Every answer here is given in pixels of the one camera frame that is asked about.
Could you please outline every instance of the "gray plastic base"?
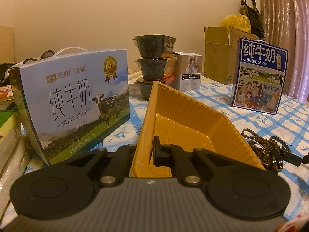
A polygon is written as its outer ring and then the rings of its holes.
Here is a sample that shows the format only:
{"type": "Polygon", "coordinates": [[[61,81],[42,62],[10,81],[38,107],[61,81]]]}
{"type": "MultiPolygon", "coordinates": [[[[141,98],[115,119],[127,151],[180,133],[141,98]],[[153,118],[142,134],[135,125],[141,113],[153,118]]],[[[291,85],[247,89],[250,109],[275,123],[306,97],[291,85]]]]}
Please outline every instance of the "gray plastic base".
{"type": "Polygon", "coordinates": [[[285,220],[242,221],[215,209],[176,178],[126,178],[102,188],[79,213],[53,221],[18,216],[4,232],[273,232],[285,220]]]}

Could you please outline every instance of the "yellow plastic bag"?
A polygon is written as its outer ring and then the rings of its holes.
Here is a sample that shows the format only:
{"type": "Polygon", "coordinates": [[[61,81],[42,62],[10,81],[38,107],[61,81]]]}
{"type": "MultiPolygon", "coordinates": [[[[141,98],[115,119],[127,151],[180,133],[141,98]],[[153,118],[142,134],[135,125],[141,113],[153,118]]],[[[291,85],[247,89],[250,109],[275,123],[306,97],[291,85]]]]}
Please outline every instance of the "yellow plastic bag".
{"type": "Polygon", "coordinates": [[[251,33],[250,20],[245,15],[229,15],[223,19],[221,26],[234,27],[251,33]]]}

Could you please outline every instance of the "tablecloth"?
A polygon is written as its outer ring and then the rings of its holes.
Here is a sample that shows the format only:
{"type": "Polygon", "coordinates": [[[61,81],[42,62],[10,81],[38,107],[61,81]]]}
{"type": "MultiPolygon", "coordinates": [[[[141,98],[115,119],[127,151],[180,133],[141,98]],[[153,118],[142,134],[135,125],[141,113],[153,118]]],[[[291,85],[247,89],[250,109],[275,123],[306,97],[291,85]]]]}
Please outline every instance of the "tablecloth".
{"type": "MultiPolygon", "coordinates": [[[[93,149],[105,147],[112,152],[124,144],[137,143],[148,102],[141,99],[136,84],[129,86],[129,93],[130,119],[93,149]]],[[[239,132],[243,128],[249,128],[265,138],[276,135],[290,145],[292,153],[302,157],[309,152],[309,107],[291,97],[282,95],[278,113],[273,116],[231,107],[231,85],[202,84],[201,90],[186,92],[186,94],[225,114],[239,132]]],[[[43,161],[34,156],[25,173],[43,166],[45,166],[43,161]]],[[[284,169],[279,175],[288,182],[292,193],[284,217],[290,220],[300,213],[309,212],[309,165],[301,164],[300,167],[296,167],[285,163],[284,169]]],[[[4,227],[16,216],[12,204],[9,204],[1,227],[4,227]]]]}

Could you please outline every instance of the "cow illustration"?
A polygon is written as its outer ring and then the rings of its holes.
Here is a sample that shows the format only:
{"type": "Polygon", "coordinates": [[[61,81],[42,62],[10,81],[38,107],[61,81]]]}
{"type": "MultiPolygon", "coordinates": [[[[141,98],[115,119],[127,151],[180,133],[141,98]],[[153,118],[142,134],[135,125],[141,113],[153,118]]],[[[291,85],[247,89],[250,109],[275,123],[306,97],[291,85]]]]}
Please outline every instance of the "cow illustration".
{"type": "Polygon", "coordinates": [[[282,84],[283,84],[283,75],[279,75],[278,80],[280,81],[280,85],[282,86],[282,84]]]}
{"type": "Polygon", "coordinates": [[[116,94],[112,97],[112,100],[115,103],[115,114],[116,114],[116,121],[118,121],[118,115],[120,114],[120,103],[119,103],[119,94],[116,94]]]}
{"type": "Polygon", "coordinates": [[[106,128],[109,128],[109,118],[116,115],[116,121],[118,121],[119,115],[119,95],[104,98],[103,94],[98,94],[95,98],[91,99],[95,101],[100,111],[101,118],[106,122],[106,128]]]}
{"type": "Polygon", "coordinates": [[[109,118],[108,118],[108,114],[109,114],[109,103],[107,102],[106,99],[104,99],[104,93],[103,94],[98,94],[95,98],[92,98],[91,101],[95,101],[98,109],[100,111],[100,115],[101,118],[103,119],[103,121],[106,122],[106,128],[109,127],[109,118]]]}

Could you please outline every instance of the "curtain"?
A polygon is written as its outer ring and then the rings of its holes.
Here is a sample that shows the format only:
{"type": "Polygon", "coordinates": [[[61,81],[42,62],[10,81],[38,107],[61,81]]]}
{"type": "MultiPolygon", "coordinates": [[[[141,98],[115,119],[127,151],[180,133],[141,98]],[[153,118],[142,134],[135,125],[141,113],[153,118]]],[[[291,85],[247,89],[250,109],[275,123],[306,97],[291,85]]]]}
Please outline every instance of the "curtain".
{"type": "Polygon", "coordinates": [[[283,93],[309,94],[309,0],[261,0],[265,41],[289,51],[283,93]]]}

